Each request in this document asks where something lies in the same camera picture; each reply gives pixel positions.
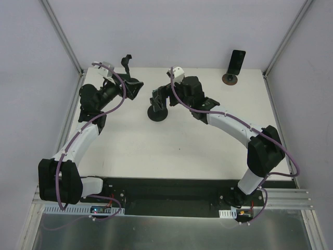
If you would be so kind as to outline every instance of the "wire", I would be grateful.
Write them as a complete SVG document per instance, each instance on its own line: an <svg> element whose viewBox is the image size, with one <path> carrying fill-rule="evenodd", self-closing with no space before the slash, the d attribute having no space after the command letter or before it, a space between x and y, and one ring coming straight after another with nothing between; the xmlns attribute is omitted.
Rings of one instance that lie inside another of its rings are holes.
<svg viewBox="0 0 333 250"><path fill-rule="evenodd" d="M265 203L264 203L264 206L262 207L262 209L260 210L260 212L256 215L256 217L254 217L253 219L257 218L261 213L262 211L265 209L266 205L267 205L267 201L268 201L268 193L267 193L267 190L266 189L263 189L261 188L261 185L267 180L267 178L273 174L275 175L278 175L278 176L286 176L286 177L296 177L296 176L299 176L300 174L300 167L298 166L296 160L294 159L294 157L291 155L291 153L285 148L283 147L280 143L278 143L276 140L268 137L267 135L263 134L262 132L258 131L257 129L255 128L252 128L249 124L247 124L246 122L244 122L243 120L239 119L238 117L236 116L233 116L229 113L225 113L225 112L222 112L222 111L204 111L204 110L197 110L197 109L194 109L194 108L191 108L189 106L187 106L185 103L182 102L182 100L178 97L177 93L176 93L176 90L175 90L175 86L174 86L174 82L173 82L173 67L171 67L170 69L171 71L171 75L170 75L170 80L171 80L171 90L173 92L173 95L175 96L175 98L177 99L177 101L182 104L185 108L189 109L190 111L192 112L196 112L196 113L203 113L203 114L219 114L219 115L223 115L223 116L228 116L236 121L238 121L239 123L241 123L242 125L244 125L246 128L252 130L253 132L257 133L258 135L264 137L265 139L269 140L270 142L274 143L276 146L278 146L288 157L289 159L291 160L291 162L294 164L295 166L295 169L296 169L296 173L294 174L285 174L285 173L279 173L279 172L270 172L268 173L265 178L260 182L260 184L258 185L258 189L259 190L262 190L265 192L265 195L266 195L266 199L265 199Z"/></svg>
<svg viewBox="0 0 333 250"><path fill-rule="evenodd" d="M114 217L114 216L116 216L118 213L120 213L120 211L121 211L121 204L120 204L120 202L119 202L117 199L114 199L114 198L111 198L111 197L99 196L99 195L89 195L88 197L102 198L102 199L109 199L109 200L111 200L111 201L116 202L116 203L118 204L118 206L119 206L119 209L118 209L114 214L112 214L112 215L110 215L110 216L108 216L108 217L106 217L106 218L103 218L103 219L95 218L95 220L97 220L97 221L103 221L103 220L111 219L112 217ZM73 225L74 223L78 222L79 220L81 220L81 219L83 219L83 218L90 218L90 216L89 216L89 215L80 216L80 217L78 217L78 218L76 218L76 219L74 219L74 220L68 222L67 224L62 225L62 226L57 227L57 228L47 228L47 227L45 227L45 226L44 226L44 218L43 218L42 221L41 221L41 226L42 226L43 229L45 229L45 230L47 230L47 231L57 231L57 230L60 230L60 229L62 229L62 228L66 228L66 227L68 227L68 226L70 226L70 225Z"/></svg>
<svg viewBox="0 0 333 250"><path fill-rule="evenodd" d="M109 204L106 205L106 207L109 208L111 205L112 205L112 200L110 200Z"/></svg>
<svg viewBox="0 0 333 250"><path fill-rule="evenodd" d="M238 205L232 205L228 200L224 199L223 200L226 204L228 204L230 207L235 207L237 209L241 209L241 206L238 206Z"/></svg>
<svg viewBox="0 0 333 250"><path fill-rule="evenodd" d="M250 211L251 211L251 212L252 212L252 210L253 210L253 207L254 207L254 202L251 201L251 208L250 208Z"/></svg>
<svg viewBox="0 0 333 250"><path fill-rule="evenodd" d="M251 221L255 220L256 218L258 218L260 216L260 214L265 210L265 208L267 206L267 202L268 202L268 192L267 192L267 190L264 189L264 188L258 188L258 189L265 192L265 196L266 196L265 197L265 202L264 202L264 205L262 206L260 212Z"/></svg>
<svg viewBox="0 0 333 250"><path fill-rule="evenodd" d="M114 111L116 111L122 104L123 102L125 101L126 99L126 86L125 86L125 83L123 82L123 80L120 78L120 76L118 74L116 74L111 68L103 65L103 64L98 64L98 63L92 63L93 66L99 66L99 67L102 67L102 68L105 68L107 70L109 70L112 74L114 74L117 79L120 81L121 85L122 85L122 88L123 88L123 96L122 96L122 99L120 101L120 103L113 109L107 111L107 112L104 112L104 113L101 113L97 116L95 116L93 119L91 119L90 121L88 121L82 128L81 128L81 132L90 124L92 123L94 120L98 119L99 117L101 116L105 116L109 113L112 113ZM75 139L80 135L80 131L77 132L73 138L70 140L70 142L67 144L66 148L65 148L65 152L61 154L60 156L60 159L59 159L59 162L58 162L58 165L57 165L57 169L56 169L56 196L57 196L57 202L58 202L58 205L59 205L59 208L64 211L67 207L67 205L65 205L65 207L62 206L62 203L61 203L61 199L60 199L60 190L59 190L59 173L60 173L60 166L61 166L61 163L66 155L66 153L68 152L69 148L71 147L71 145L73 144L73 142L75 141Z"/></svg>

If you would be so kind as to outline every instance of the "purple cable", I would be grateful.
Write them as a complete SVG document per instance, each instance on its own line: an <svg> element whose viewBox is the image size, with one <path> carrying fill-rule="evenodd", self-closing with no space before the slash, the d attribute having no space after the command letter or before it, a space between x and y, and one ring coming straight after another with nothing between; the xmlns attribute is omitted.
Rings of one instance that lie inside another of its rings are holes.
<svg viewBox="0 0 333 250"><path fill-rule="evenodd" d="M266 189L263 189L261 188L261 185L267 180L267 178L273 174L276 174L278 176L286 176L286 177L296 177L296 176L299 176L300 174L300 168L298 166L298 164L296 163L295 159L293 158L293 156L289 153L289 151L287 151L286 148L284 148L280 143L278 143L276 140L268 137L267 135L263 134L262 132L258 131L257 129L255 128L252 128L249 124L247 124L246 122L242 121L241 119L239 119L238 117L235 117L229 113L225 113L225 112L222 112L222 111L204 111L204 110L197 110L197 109L194 109L194 108L191 108L189 106L187 106L185 103L182 102L182 100L177 96L177 93L176 93L176 90L175 90L175 86L174 86L174 83L173 83L173 67L171 67L170 69L171 71L171 76L170 76L170 79L171 79L171 89L172 89L172 92L174 94L174 96L176 97L177 101L182 104L185 108L189 109L190 111L193 111L193 112L196 112L196 113L203 113L203 114L219 114L219 115L223 115L223 116L228 116L236 121L238 121L239 123L243 124L246 128L252 130L253 132L259 134L260 136L264 137L265 139L269 140L270 142L274 143L276 146L278 146L283 152L285 152L285 154L289 157L289 159L291 160L291 162L294 164L295 168L296 168L296 173L295 174L286 174L286 173L278 173L278 172L271 172L271 173L268 173L266 175L266 177L260 182L260 184L258 185L258 189L259 190L262 190L265 192L266 194L266 199L265 199L265 203L264 203L264 206L262 207L262 209L260 210L260 212L256 215L256 217L254 217L253 219L257 218L261 213L262 211L265 209L266 205L267 205L267 201L268 201L268 194L267 194L267 190Z"/></svg>
<svg viewBox="0 0 333 250"><path fill-rule="evenodd" d="M115 212L114 214L112 214L112 215L110 215L110 216L108 216L108 217L106 217L106 218L103 218L103 219L95 218L97 221L104 221L104 220L111 219L112 217L114 217L114 216L116 216L118 213L120 213L120 211L121 211L121 204L120 204L120 202L119 202L117 199L114 199L114 198L111 198L111 197L99 196L99 195L88 195L88 197L100 198L100 199L109 199L109 200L111 200L111 201L116 202L116 203L118 204L118 206L119 206L119 209L117 210L117 212ZM45 229L45 230L47 230L47 231L57 231L57 230L60 230L60 229L62 229L62 228L68 227L68 226L70 226L70 225L76 223L77 221L79 221L79 220L81 220L81 219L83 219L83 218L89 218L89 216L87 216L87 215L80 216L80 217L76 218L75 220L72 220L72 221L68 222L67 224L62 225L62 226L57 227L57 228L47 228L47 227L45 227L45 226L44 226L44 223L43 223L43 221L44 221L44 218L43 218L42 221L41 221L41 226L43 227L43 229Z"/></svg>
<svg viewBox="0 0 333 250"><path fill-rule="evenodd" d="M105 68L107 70L109 70L112 74L114 74L117 79L120 81L121 83L121 86L123 88L123 96L122 96L122 99L120 101L120 103L113 109L107 111L107 112L104 112L104 113L101 113L99 114L98 116L95 116L93 119L91 119L90 121L88 121L82 128L81 128L81 131L84 130L90 123L92 123L94 120L98 119L99 117L101 116L104 116L104 115L107 115L111 112L114 112L115 110L117 110L122 104L123 102L125 101L126 99L126 86L125 86L125 83L123 82L123 80L120 78L120 76L118 74L116 74L112 69L110 69L109 67L103 65L103 64L98 64L98 63L92 63L93 66L100 66L102 68ZM57 165L57 169L56 169L56 196L57 196L57 202L58 202L58 205L60 207L60 209L62 211L64 211L67 207L67 205L65 207L62 206L62 203L61 203L61 199L60 199L60 190L59 190L59 173L60 173L60 166L61 166L61 163L65 157L65 154L68 152L69 148L71 147L71 145L73 144L73 142L75 141L75 139L80 135L80 132L77 132L73 138L70 140L70 142L68 143L68 145L66 146L65 148L65 153L64 154L61 154L60 156L60 159L59 159L59 162L58 162L58 165Z"/></svg>

